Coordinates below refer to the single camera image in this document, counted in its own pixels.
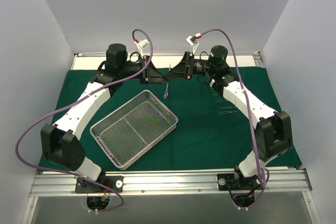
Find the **surgical scissors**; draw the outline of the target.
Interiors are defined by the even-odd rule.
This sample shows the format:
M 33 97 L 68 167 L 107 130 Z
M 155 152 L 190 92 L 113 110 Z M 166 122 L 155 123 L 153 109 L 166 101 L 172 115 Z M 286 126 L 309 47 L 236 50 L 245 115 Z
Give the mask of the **surgical scissors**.
M 163 95 L 163 99 L 167 99 L 169 96 L 169 83 L 166 84 L 165 92 Z

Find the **metal forceps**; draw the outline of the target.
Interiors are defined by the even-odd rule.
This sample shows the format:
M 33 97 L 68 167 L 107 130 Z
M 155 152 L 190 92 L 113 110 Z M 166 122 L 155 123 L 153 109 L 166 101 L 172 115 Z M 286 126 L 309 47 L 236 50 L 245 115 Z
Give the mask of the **metal forceps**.
M 217 114 L 218 115 L 225 115 L 225 114 L 233 114 L 236 113 L 236 107 L 235 106 L 220 106 L 218 107 Z

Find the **metal mesh instrument tray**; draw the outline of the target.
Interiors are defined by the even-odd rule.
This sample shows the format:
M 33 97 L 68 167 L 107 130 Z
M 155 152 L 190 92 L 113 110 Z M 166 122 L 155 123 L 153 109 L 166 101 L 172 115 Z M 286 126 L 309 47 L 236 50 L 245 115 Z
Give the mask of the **metal mesh instrument tray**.
M 178 117 L 151 91 L 143 90 L 90 128 L 112 164 L 126 170 L 177 126 Z

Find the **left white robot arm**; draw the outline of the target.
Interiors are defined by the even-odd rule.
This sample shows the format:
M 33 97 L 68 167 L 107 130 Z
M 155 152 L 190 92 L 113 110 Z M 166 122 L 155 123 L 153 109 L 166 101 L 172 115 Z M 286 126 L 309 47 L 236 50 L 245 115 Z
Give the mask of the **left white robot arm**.
M 87 180 L 94 192 L 105 188 L 103 169 L 86 156 L 80 143 L 89 121 L 127 80 L 133 78 L 148 82 L 146 73 L 153 66 L 152 55 L 141 56 L 133 62 L 128 59 L 123 44 L 109 45 L 106 59 L 89 80 L 84 92 L 72 105 L 65 108 L 66 114 L 54 124 L 43 126 L 40 132 L 43 157 Z

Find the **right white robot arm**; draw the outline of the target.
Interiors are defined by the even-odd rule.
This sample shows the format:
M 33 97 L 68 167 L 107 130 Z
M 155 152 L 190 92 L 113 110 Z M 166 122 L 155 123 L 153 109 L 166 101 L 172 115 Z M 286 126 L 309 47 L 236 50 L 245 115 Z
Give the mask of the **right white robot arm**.
M 253 176 L 263 177 L 262 169 L 270 161 L 292 147 L 291 119 L 288 113 L 276 111 L 253 95 L 239 75 L 230 71 L 227 55 L 227 48 L 221 45 L 213 46 L 206 60 L 195 59 L 193 52 L 186 52 L 164 78 L 189 80 L 194 74 L 206 75 L 209 86 L 249 120 L 253 149 L 233 175 L 235 186 L 244 189 L 251 184 Z

